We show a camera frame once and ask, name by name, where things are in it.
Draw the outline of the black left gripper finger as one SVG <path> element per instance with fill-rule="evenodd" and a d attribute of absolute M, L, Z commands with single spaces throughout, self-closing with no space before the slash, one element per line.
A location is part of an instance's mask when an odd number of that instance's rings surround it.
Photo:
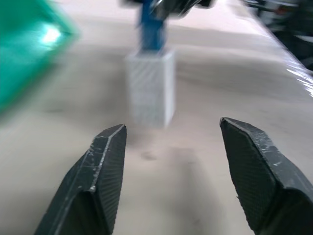
<path fill-rule="evenodd" d="M 120 200 L 126 125 L 103 130 L 70 168 L 34 235 L 112 235 Z"/>
<path fill-rule="evenodd" d="M 223 117 L 229 171 L 255 235 L 313 235 L 313 184 L 266 132 Z"/>

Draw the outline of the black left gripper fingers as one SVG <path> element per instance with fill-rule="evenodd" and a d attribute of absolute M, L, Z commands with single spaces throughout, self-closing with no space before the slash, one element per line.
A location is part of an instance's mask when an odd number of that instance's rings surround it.
<path fill-rule="evenodd" d="M 214 0 L 119 0 L 124 6 L 140 6 L 157 19 L 184 17 L 193 7 L 208 9 Z"/>

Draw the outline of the blue cable plug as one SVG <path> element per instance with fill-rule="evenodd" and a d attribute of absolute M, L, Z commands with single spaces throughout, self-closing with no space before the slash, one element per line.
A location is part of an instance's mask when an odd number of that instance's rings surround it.
<path fill-rule="evenodd" d="M 163 0 L 134 0 L 141 6 L 140 47 L 144 52 L 159 52 L 165 45 L 165 18 L 157 15 Z"/>

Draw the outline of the white coupler block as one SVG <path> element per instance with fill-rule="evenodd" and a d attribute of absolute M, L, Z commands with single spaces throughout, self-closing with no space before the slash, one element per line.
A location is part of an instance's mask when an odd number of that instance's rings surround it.
<path fill-rule="evenodd" d="M 175 51 L 134 51 L 125 63 L 132 119 L 146 127 L 167 127 L 176 109 Z"/>

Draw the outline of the green plastic bin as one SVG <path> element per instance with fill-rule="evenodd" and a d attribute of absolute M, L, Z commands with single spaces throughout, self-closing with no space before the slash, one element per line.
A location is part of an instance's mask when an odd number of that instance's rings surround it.
<path fill-rule="evenodd" d="M 50 0 L 0 0 L 0 113 L 77 37 Z"/>

